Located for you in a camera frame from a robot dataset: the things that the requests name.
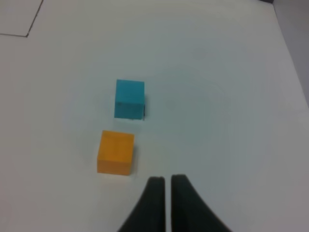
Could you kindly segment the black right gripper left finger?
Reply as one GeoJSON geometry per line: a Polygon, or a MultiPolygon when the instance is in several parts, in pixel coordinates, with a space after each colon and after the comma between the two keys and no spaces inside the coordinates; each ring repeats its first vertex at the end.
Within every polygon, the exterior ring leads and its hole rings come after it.
{"type": "Polygon", "coordinates": [[[119,231],[164,232],[165,230],[165,179],[150,177],[139,201],[119,231]]]}

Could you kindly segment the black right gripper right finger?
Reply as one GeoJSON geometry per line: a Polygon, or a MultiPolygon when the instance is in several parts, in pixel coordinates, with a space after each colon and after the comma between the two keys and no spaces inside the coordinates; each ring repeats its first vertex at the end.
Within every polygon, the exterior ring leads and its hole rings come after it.
{"type": "Polygon", "coordinates": [[[173,232],[230,231],[204,203],[184,174],[171,177],[171,230],[173,232]]]}

